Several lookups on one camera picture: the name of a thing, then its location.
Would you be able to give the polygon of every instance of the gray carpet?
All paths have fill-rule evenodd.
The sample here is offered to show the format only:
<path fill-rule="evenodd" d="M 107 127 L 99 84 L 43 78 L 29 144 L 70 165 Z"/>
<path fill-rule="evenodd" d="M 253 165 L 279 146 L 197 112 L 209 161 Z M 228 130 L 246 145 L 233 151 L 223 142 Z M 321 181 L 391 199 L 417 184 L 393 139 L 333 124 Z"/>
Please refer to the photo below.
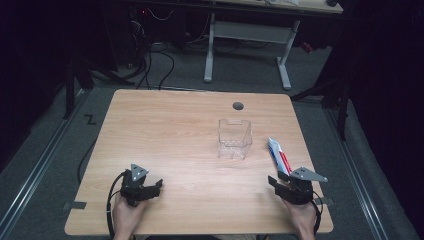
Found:
<path fill-rule="evenodd" d="M 325 59 L 331 49 L 317 50 L 310 54 L 294 48 L 287 62 L 292 90 L 282 90 L 278 69 L 274 58 L 258 54 L 248 57 L 251 47 L 239 47 L 231 53 L 231 47 L 217 49 L 215 55 L 214 78 L 212 83 L 203 82 L 205 49 L 185 50 L 156 45 L 157 51 L 171 55 L 175 61 L 172 73 L 163 82 L 167 87 L 199 89 L 208 91 L 285 93 L 294 95 L 312 87 Z M 161 54 L 152 54 L 152 69 L 149 74 L 150 86 L 157 86 L 171 69 L 171 60 Z M 122 69 L 120 74 L 131 70 Z M 132 79 L 138 83 L 140 77 Z M 50 165 L 29 199 L 27 206 L 10 231 L 7 239 L 107 239 L 101 237 L 67 236 L 64 226 L 69 210 L 66 203 L 74 200 L 78 191 L 77 169 L 86 151 L 100 131 L 107 108 L 116 89 L 124 88 L 110 81 L 96 80 L 94 89 L 81 100 L 81 107 L 75 113 L 69 127 L 52 156 Z M 65 113 L 64 90 L 56 97 L 54 104 L 32 128 L 31 135 L 25 141 L 12 162 L 0 175 L 0 216 L 5 216 L 13 200 L 24 185 L 32 169 L 49 143 L 56 129 L 62 123 Z M 310 151 L 315 169 L 328 177 L 329 182 L 321 184 L 326 197 L 334 201 L 329 207 L 334 222 L 334 230 L 320 234 L 317 239 L 375 239 L 371 227 L 363 212 L 361 202 L 349 177 L 345 153 L 334 126 L 328 120 L 332 110 L 323 110 L 319 97 L 294 102 L 295 111 Z M 388 239 L 419 239 L 409 220 L 397 202 L 384 174 L 381 172 L 366 138 L 357 122 L 354 109 L 349 107 L 346 125 L 345 144 L 353 156 L 355 165 L 365 183 L 371 200 L 375 203 L 378 216 L 383 223 Z M 83 174 L 85 159 L 81 168 Z M 273 235 L 273 240 L 295 239 L 290 235 Z"/>

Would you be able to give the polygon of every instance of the wooden table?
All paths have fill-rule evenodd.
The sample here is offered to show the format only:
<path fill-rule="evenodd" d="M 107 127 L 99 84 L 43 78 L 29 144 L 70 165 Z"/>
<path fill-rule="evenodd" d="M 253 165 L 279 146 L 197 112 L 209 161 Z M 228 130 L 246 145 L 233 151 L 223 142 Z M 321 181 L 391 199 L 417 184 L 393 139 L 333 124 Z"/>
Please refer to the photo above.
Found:
<path fill-rule="evenodd" d="M 233 109 L 241 102 L 243 110 Z M 244 160 L 218 158 L 219 119 L 252 123 Z M 282 94 L 116 91 L 72 209 L 70 235 L 108 235 L 105 205 L 113 180 L 131 163 L 163 179 L 136 234 L 293 232 L 287 210 L 267 177 L 277 168 L 267 140 L 279 141 L 293 169 L 314 170 L 290 98 Z M 314 190 L 322 195 L 318 183 Z M 326 207 L 319 232 L 333 228 Z"/>

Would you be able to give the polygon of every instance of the hand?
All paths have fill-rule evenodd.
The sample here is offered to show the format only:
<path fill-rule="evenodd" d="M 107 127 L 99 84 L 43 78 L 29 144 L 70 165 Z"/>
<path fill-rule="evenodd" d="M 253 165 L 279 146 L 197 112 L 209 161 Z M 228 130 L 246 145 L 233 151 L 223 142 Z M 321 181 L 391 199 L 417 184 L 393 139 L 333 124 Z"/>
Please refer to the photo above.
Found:
<path fill-rule="evenodd" d="M 115 206 L 112 217 L 115 228 L 114 240 L 128 240 L 135 228 L 140 223 L 141 215 L 148 200 L 142 201 L 137 207 L 128 205 L 127 200 L 118 193 L 115 195 Z"/>
<path fill-rule="evenodd" d="M 293 226 L 296 228 L 298 236 L 302 240 L 314 240 L 314 225 L 316 220 L 316 211 L 312 203 L 305 205 L 294 205 L 283 200 L 290 214 Z"/>

